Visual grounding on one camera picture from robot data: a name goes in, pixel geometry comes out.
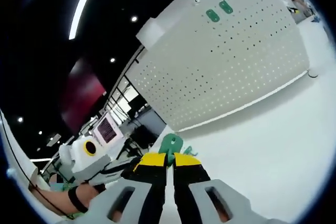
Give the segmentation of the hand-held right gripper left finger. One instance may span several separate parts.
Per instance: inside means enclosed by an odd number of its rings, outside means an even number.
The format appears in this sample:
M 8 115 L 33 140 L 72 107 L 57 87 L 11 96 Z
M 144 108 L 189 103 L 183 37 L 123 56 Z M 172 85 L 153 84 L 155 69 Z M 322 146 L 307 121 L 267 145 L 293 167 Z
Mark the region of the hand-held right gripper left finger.
M 145 154 L 91 202 L 88 223 L 159 223 L 166 173 L 165 153 Z

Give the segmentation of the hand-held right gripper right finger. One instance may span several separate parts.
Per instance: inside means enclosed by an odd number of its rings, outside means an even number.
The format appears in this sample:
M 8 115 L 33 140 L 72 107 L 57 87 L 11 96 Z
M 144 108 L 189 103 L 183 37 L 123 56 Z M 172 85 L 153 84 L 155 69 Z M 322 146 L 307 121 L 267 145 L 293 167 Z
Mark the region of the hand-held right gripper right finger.
M 245 196 L 211 179 L 193 156 L 174 153 L 173 183 L 182 223 L 265 223 Z

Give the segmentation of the person's left hand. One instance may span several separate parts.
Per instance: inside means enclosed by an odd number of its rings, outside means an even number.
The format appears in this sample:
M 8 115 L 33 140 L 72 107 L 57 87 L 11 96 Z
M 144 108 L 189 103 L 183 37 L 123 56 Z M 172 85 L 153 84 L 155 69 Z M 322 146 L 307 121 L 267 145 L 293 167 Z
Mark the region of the person's left hand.
M 86 207 L 89 207 L 89 204 L 92 199 L 97 197 L 100 193 L 106 190 L 105 184 L 91 186 L 88 183 L 81 184 L 76 189 L 76 195 L 79 201 Z

